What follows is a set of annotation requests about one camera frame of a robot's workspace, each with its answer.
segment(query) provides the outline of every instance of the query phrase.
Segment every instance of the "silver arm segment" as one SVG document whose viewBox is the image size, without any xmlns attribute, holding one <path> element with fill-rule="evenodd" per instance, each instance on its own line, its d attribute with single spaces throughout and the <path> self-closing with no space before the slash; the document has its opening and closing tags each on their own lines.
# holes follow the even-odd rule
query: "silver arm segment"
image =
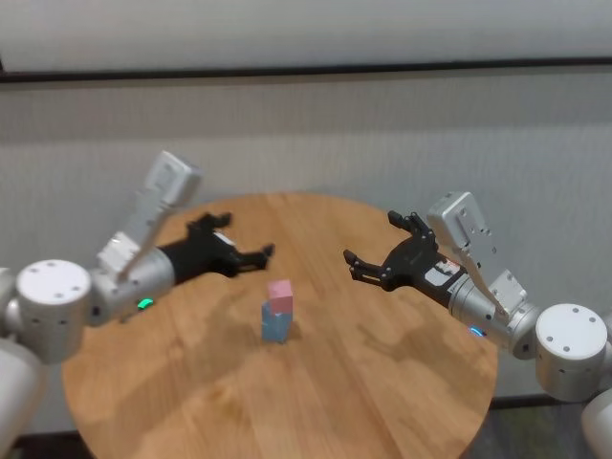
<svg viewBox="0 0 612 459">
<path fill-rule="evenodd" d="M 191 198 L 201 177 L 198 168 L 162 152 L 138 193 L 136 210 L 127 225 L 98 254 L 100 267 L 116 281 L 123 280 L 153 247 L 165 219 Z"/>
<path fill-rule="evenodd" d="M 427 220 L 438 242 L 459 257 L 474 285 L 495 305 L 495 314 L 508 323 L 527 292 L 503 265 L 473 195 L 448 193 L 429 210 Z"/>
</svg>

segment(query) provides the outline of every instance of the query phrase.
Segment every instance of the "round wooden table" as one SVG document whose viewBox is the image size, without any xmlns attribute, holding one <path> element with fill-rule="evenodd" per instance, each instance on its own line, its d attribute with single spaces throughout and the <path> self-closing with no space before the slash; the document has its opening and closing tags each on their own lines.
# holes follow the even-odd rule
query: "round wooden table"
<svg viewBox="0 0 612 459">
<path fill-rule="evenodd" d="M 382 263 L 406 233 L 385 212 L 310 194 L 229 199 L 241 251 L 268 242 L 265 272 L 208 274 L 124 324 L 88 329 L 63 365 L 69 407 L 98 459 L 454 458 L 481 426 L 494 347 L 410 288 L 353 281 L 351 249 Z M 291 279 L 295 323 L 262 342 L 267 282 Z"/>
</svg>

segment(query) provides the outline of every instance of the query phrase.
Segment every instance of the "dark horizontal stripe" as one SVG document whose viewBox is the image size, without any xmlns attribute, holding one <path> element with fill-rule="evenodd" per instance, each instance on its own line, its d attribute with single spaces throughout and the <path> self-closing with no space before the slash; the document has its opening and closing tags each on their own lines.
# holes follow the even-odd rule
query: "dark horizontal stripe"
<svg viewBox="0 0 612 459">
<path fill-rule="evenodd" d="M 338 65 L 322 67 L 135 70 L 99 72 L 2 72 L 0 83 L 50 81 L 105 81 L 118 79 L 169 79 L 218 77 L 288 77 L 314 75 L 367 74 L 389 72 L 430 72 L 442 70 L 508 69 L 532 67 L 568 67 L 612 65 L 612 57 L 566 57 L 544 59 L 499 59 L 450 61 L 412 64 Z"/>
</svg>

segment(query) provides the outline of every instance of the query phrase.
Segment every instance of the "toy block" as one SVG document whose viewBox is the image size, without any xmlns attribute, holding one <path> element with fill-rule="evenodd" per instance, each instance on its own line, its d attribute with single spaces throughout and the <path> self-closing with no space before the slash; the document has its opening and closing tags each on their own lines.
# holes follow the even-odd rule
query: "toy block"
<svg viewBox="0 0 612 459">
<path fill-rule="evenodd" d="M 291 282 L 287 279 L 276 280 L 268 284 L 268 296 L 272 312 L 292 313 L 294 310 L 294 294 L 291 290 Z"/>
<path fill-rule="evenodd" d="M 267 341 L 284 342 L 287 339 L 293 314 L 274 314 L 270 302 L 261 306 L 261 338 Z"/>
</svg>

